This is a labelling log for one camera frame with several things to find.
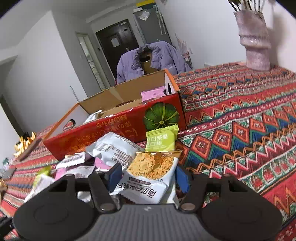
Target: puffer jacket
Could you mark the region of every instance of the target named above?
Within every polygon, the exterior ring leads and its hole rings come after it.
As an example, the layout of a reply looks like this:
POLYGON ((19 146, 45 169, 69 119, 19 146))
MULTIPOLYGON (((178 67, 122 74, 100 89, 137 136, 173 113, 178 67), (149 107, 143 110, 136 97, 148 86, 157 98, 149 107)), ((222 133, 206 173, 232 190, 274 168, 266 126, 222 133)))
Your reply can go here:
POLYGON ((117 84, 144 75, 140 63, 140 54, 147 48, 152 50, 152 68, 159 70, 168 69, 171 74, 178 74, 191 70, 182 55, 173 46, 165 41, 159 41, 152 44, 146 44, 121 56, 117 65, 117 84))

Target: vase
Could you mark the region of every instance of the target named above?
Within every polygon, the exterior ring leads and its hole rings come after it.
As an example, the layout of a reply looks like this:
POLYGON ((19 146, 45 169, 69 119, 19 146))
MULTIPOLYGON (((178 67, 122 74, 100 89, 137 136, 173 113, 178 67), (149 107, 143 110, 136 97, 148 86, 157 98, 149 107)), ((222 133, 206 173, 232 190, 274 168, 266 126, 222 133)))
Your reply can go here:
POLYGON ((240 44, 246 47, 247 67, 269 70, 271 42, 263 14, 241 10, 234 13, 239 27, 240 44))

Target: green pumpkin picture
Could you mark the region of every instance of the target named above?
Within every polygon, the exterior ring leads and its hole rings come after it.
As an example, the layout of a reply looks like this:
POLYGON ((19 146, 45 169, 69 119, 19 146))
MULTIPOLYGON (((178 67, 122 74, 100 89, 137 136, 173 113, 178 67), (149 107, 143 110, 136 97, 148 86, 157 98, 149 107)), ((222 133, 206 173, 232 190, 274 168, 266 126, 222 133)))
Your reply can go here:
POLYGON ((180 119, 179 113, 172 104, 157 102, 146 110, 143 118, 147 131, 152 131, 167 126, 173 126, 180 119))

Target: gray ribbed surface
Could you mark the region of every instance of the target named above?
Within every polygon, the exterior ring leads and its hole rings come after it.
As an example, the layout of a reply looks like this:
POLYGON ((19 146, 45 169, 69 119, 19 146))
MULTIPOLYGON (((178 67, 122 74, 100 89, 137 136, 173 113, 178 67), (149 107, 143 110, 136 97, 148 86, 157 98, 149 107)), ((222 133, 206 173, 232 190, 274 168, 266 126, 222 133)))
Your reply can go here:
POLYGON ((194 214, 182 214, 173 204, 123 205, 117 213, 101 215, 91 231, 77 241, 87 240, 218 241, 202 228, 194 214))

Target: cardboard box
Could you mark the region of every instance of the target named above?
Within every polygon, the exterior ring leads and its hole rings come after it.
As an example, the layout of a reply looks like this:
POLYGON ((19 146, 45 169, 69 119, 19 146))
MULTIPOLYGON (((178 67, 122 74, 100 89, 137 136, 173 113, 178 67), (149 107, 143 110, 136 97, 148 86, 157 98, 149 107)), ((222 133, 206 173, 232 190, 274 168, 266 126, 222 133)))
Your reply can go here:
POLYGON ((121 83, 77 103, 45 136, 43 143, 56 159, 61 160, 66 154, 83 151, 86 146, 110 131, 135 143, 144 141, 146 127, 143 118, 146 110, 150 111, 158 102, 165 103, 167 107, 171 104, 176 108, 179 114, 179 130, 185 130, 180 89, 165 69, 121 83), (161 86, 165 86, 166 96, 142 103, 142 91, 161 86), (99 110, 102 110, 103 118, 83 124, 90 114, 99 110), (69 121, 74 123, 74 127, 63 132, 65 126, 69 128, 69 121))

